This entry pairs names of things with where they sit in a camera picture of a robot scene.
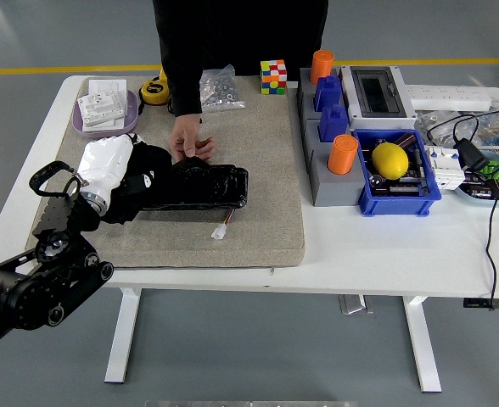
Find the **person's right hand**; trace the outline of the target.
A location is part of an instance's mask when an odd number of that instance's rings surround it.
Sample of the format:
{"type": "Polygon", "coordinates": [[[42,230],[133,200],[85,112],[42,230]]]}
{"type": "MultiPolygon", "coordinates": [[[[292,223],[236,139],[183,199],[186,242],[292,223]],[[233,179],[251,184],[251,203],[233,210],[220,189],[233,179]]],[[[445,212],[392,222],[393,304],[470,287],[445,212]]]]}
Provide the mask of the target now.
{"type": "Polygon", "coordinates": [[[199,114],[185,114],[175,118],[168,140],[171,156],[175,163],[192,157],[206,161],[213,156],[215,140],[211,137],[199,140],[199,128],[199,114]]]}

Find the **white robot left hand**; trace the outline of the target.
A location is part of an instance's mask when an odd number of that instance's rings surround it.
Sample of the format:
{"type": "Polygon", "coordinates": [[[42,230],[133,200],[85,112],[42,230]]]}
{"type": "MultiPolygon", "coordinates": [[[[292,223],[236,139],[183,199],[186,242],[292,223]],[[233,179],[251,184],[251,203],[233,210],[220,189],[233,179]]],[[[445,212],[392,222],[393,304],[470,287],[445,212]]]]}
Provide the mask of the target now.
{"type": "Polygon", "coordinates": [[[83,179],[85,199],[109,206],[111,193],[121,185],[133,148],[143,139],[136,133],[107,137],[85,146],[77,174],[83,179]]]}

